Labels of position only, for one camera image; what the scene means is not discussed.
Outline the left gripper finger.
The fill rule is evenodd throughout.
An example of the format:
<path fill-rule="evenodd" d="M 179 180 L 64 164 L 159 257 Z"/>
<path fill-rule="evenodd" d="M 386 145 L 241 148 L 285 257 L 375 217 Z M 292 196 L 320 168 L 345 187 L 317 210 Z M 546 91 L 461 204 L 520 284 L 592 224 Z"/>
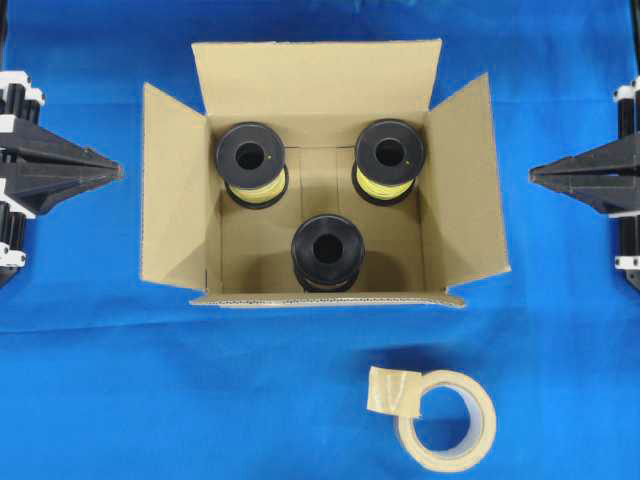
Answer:
<path fill-rule="evenodd" d="M 27 218 L 47 214 L 75 195 L 94 190 L 122 177 L 104 168 L 58 164 L 2 164 L 1 200 L 11 212 Z"/>
<path fill-rule="evenodd" d="M 121 172 L 118 163 L 25 119 L 1 120 L 1 148 L 26 159 Z"/>

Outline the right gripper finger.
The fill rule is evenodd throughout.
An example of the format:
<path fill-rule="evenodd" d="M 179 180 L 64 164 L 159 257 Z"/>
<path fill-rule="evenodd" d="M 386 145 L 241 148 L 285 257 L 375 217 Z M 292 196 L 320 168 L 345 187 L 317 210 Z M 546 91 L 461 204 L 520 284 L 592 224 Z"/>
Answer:
<path fill-rule="evenodd" d="M 530 170 L 530 175 L 627 175 L 638 172 L 639 135 L 632 134 L 581 154 L 535 167 Z"/>
<path fill-rule="evenodd" d="M 601 214 L 622 215 L 639 211 L 637 176 L 531 174 L 530 180 L 585 203 Z"/>

